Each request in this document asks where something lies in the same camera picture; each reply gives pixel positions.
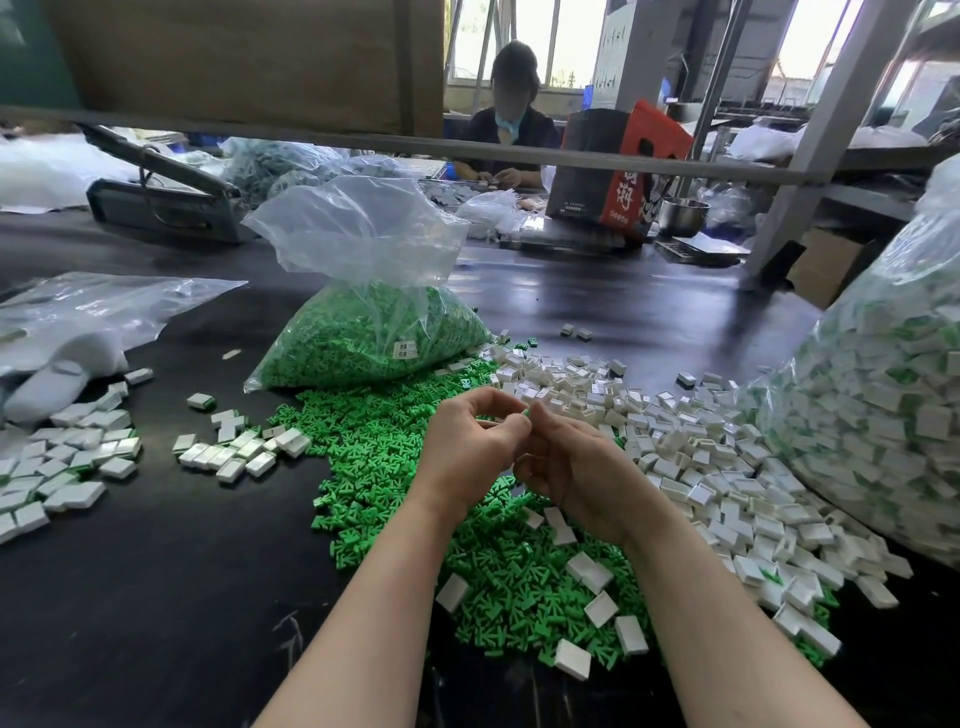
window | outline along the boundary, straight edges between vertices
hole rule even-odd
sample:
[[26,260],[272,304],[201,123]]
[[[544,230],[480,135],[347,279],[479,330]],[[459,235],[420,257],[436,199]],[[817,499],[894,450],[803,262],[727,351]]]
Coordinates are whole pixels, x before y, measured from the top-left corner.
[[[453,78],[475,80],[477,68],[480,66],[480,56],[483,55],[483,36],[487,30],[487,13],[490,2],[493,0],[461,0],[460,24],[457,26],[457,35],[453,40],[453,59],[450,64],[450,73]],[[484,63],[483,77],[490,78],[493,67],[493,57],[496,55],[496,45],[491,28],[490,47],[487,49],[487,59]]]
[[[529,45],[537,56],[537,71],[544,86],[583,88],[592,83],[593,66],[600,46],[606,0],[559,0],[560,13],[554,27],[555,0],[461,0],[460,23],[453,41],[451,80],[475,81],[483,51],[489,2],[494,2],[490,47],[484,63],[483,80],[491,75],[493,58],[514,35],[512,9],[516,8],[516,39]],[[553,57],[550,37],[555,36]]]
[[833,64],[853,27],[864,0],[799,0],[787,28],[783,45],[764,102],[802,104],[819,95],[825,68]]
[[606,8],[606,0],[569,0],[560,5],[551,86],[583,88],[593,83]]

stainless steel bowl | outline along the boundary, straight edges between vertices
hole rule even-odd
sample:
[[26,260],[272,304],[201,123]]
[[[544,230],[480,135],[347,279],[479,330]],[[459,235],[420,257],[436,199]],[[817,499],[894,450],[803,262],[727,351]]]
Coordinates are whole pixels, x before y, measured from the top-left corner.
[[660,203],[660,232],[677,237],[693,237],[707,221],[710,205],[692,198],[668,197]]

cardboard box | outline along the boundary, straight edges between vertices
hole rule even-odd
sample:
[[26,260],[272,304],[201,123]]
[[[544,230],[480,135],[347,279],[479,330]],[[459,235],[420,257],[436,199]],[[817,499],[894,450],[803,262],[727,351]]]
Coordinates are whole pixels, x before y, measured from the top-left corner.
[[806,247],[787,280],[801,298],[819,308],[829,308],[863,246],[832,232],[813,229],[801,242]]

black table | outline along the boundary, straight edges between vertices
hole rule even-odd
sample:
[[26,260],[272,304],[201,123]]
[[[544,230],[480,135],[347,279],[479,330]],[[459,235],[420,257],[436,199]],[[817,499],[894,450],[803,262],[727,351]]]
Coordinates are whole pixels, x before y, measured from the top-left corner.
[[[247,725],[285,674],[296,636],[312,637],[348,579],[332,567],[328,538],[309,528],[327,470],[302,459],[228,490],[182,471],[170,447],[178,434],[207,432],[184,402],[194,392],[259,423],[285,401],[241,385],[324,279],[284,273],[262,243],[141,242],[80,212],[0,215],[0,295],[69,270],[251,283],[129,353],[134,368],[156,371],[129,399],[144,444],[132,482],[110,486],[89,513],[0,547],[0,725]],[[736,275],[669,264],[649,246],[624,257],[471,247],[450,285],[494,331],[536,336],[547,355],[616,356],[629,383],[656,393],[678,371],[749,380],[816,320],[792,294],[739,290]],[[561,339],[567,322],[592,329],[593,341]],[[242,352],[222,360],[231,349]],[[955,724],[958,578],[920,557],[911,563],[917,576],[890,584],[899,609],[874,610],[848,586],[835,612],[845,647],[825,675],[875,727]],[[532,655],[484,658],[456,643],[436,610],[429,646],[422,725],[681,723],[659,657],[597,669],[579,684]],[[931,663],[936,654],[942,665]]]

wooden board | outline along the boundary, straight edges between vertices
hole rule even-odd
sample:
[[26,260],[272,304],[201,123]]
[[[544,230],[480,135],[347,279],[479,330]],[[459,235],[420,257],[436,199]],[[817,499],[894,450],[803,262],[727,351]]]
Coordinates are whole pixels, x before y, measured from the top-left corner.
[[442,3],[42,4],[90,109],[316,132],[442,132]]

